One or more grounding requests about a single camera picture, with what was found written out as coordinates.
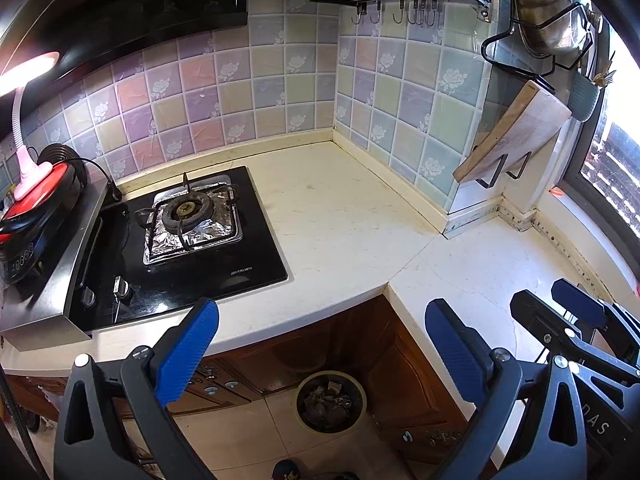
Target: lamp shade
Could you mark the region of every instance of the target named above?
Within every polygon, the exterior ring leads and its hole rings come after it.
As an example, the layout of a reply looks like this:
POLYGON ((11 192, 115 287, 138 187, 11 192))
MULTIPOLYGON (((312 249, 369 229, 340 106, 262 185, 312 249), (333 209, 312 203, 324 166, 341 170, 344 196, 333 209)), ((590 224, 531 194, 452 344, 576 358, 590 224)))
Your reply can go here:
POLYGON ((57 52, 47 52, 14 66, 0 76, 0 96, 16 88, 23 88, 32 79, 48 72, 58 62, 59 57, 60 54, 57 52))

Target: white countertop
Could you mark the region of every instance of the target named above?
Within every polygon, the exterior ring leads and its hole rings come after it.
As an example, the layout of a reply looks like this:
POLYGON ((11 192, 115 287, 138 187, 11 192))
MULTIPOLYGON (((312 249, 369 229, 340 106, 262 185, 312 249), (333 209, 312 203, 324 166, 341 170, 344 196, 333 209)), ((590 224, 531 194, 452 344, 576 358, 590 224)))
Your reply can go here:
MULTIPOLYGON (((511 296, 528 288, 551 303, 553 281, 579 281, 571 265, 533 229, 519 233, 495 218, 447 240, 332 142, 240 158, 198 173, 236 166, 249 169, 289 279, 220 300, 220 328, 207 354, 289 332, 384 293, 470 416, 473 406, 458 395, 426 335, 427 303, 445 298, 489 346, 532 360, 541 347, 511 318, 511 296)), ((184 315, 97 330, 90 341, 49 349, 18 352, 5 342, 0 360, 9 374, 66 376, 78 354, 97 361, 122 359, 135 346, 154 345, 184 315)), ((501 442, 503 449, 513 431, 501 442)))

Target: gas stove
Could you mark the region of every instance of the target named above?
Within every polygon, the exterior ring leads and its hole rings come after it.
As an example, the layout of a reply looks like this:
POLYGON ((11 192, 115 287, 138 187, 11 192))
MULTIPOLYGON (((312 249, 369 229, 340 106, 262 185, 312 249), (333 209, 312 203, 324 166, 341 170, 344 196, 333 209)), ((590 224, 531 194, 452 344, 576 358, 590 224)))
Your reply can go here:
POLYGON ((82 264, 69 319, 86 332, 287 279, 245 167, 105 208, 82 264))

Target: wooden cutting board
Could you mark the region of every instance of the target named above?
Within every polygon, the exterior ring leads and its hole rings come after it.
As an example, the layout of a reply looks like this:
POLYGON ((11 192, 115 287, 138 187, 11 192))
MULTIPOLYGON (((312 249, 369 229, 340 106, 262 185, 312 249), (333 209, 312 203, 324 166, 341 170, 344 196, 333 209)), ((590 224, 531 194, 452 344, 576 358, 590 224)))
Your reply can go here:
POLYGON ((535 154, 562 127, 571 110, 554 95, 527 81, 494 129, 453 172, 459 182, 491 179, 498 160, 508 155, 503 171, 510 170, 531 152, 535 154))

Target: window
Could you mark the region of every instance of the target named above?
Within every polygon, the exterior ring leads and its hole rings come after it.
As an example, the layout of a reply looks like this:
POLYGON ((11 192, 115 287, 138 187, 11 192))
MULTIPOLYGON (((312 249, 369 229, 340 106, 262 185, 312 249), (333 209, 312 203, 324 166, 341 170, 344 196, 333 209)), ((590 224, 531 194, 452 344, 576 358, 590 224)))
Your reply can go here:
POLYGON ((614 81, 582 126, 560 187, 599 225, 640 278, 640 70, 616 32, 598 40, 598 72, 614 81))

